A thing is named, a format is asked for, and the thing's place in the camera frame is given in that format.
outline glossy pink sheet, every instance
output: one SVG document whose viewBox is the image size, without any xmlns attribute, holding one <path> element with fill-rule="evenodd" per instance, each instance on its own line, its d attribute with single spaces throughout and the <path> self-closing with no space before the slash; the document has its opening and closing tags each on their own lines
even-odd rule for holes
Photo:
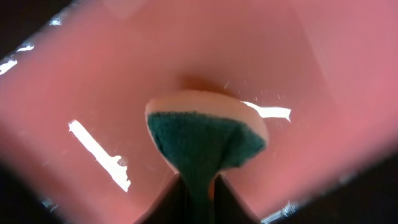
<svg viewBox="0 0 398 224">
<path fill-rule="evenodd" d="M 75 223 L 132 223 L 173 175 L 145 104 L 220 89 L 292 109 L 291 123 L 265 119 L 269 148 L 227 173 L 262 218 L 387 153 L 397 11 L 394 0 L 84 2 L 0 77 L 2 159 Z M 69 132 L 73 120 L 123 158 L 127 192 Z"/>
</svg>

